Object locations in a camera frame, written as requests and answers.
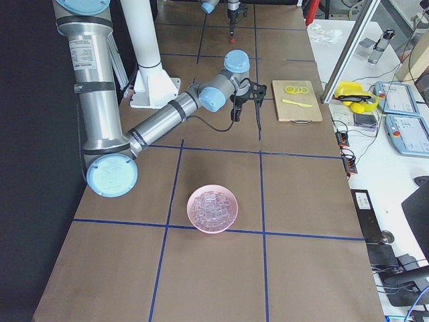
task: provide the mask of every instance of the crumpled plastic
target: crumpled plastic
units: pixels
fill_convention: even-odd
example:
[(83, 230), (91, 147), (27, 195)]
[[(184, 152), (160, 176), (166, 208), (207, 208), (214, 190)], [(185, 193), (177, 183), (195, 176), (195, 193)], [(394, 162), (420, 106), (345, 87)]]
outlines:
[(343, 35), (343, 32), (338, 29), (324, 30), (321, 25), (312, 23), (307, 28), (308, 37), (314, 42), (320, 42), (321, 44), (335, 44)]

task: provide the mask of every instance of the bottle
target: bottle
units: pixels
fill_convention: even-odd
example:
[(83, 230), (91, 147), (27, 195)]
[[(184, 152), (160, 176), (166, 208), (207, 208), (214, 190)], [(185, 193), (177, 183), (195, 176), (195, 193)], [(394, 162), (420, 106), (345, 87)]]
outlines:
[(377, 64), (381, 55), (383, 55), (384, 50), (387, 48), (387, 45), (390, 43), (390, 40), (395, 36), (395, 30), (387, 29), (383, 32), (378, 42), (375, 43), (373, 52), (368, 57), (368, 62), (370, 64)]

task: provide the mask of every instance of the red object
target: red object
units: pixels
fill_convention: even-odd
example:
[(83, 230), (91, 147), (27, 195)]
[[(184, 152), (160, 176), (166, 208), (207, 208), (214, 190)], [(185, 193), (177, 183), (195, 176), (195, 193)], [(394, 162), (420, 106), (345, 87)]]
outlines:
[(310, 25), (314, 17), (316, 17), (317, 9), (319, 8), (320, 0), (311, 0), (310, 8), (308, 10), (308, 15), (306, 19), (306, 25)]

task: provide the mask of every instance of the wooden cutting board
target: wooden cutting board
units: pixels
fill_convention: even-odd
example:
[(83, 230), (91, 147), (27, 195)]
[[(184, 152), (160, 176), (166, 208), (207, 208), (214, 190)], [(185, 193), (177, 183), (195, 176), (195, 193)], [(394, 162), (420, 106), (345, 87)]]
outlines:
[[(323, 120), (318, 100), (309, 80), (273, 80), (273, 93), (277, 118), (280, 122), (321, 122)], [(306, 94), (288, 94), (284, 91), (287, 86), (305, 86)], [(283, 103), (288, 99), (299, 103), (311, 104), (311, 107), (301, 107), (295, 104)]]

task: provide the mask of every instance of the white desk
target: white desk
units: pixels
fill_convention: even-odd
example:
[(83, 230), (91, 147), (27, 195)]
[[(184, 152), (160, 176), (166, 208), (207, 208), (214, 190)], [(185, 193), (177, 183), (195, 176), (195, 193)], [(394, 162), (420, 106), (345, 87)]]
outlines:
[[(326, 83), (353, 28), (354, 22), (314, 20), (314, 23), (320, 25), (324, 30), (341, 30), (343, 32), (342, 38), (335, 44), (311, 41), (320, 79)], [(368, 37), (376, 41), (381, 33), (382, 30), (378, 24), (371, 22), (363, 38)], [(356, 78), (378, 76), (395, 69), (399, 63), (399, 59), (391, 46), (386, 49), (376, 65), (370, 65), (366, 58), (354, 54), (343, 74), (342, 80), (352, 81)], [(364, 86), (364, 89), (368, 89), (376, 81), (392, 81), (393, 75), (394, 71), (379, 78), (367, 78), (359, 82)], [(422, 100), (415, 88), (414, 94), (418, 101)], [(426, 122), (429, 122), (429, 109), (427, 106), (419, 104), (419, 109)], [(395, 236), (395, 242), (392, 245), (395, 255), (410, 254), (419, 260), (424, 258), (424, 255), (406, 221), (401, 203), (417, 189), (413, 179), (417, 176), (429, 174), (429, 158), (403, 156), (397, 153), (386, 133), (384, 119), (381, 124), (376, 141), (360, 159), (357, 165), (358, 175), (350, 178), (349, 186), (351, 189), (367, 189), (369, 191), (380, 228), (392, 232)], [(358, 158), (372, 141), (373, 138), (367, 138), (357, 132), (349, 134), (351, 149)], [(406, 313), (406, 308), (391, 306), (384, 294), (380, 294), (380, 299), (386, 315), (403, 315)]]

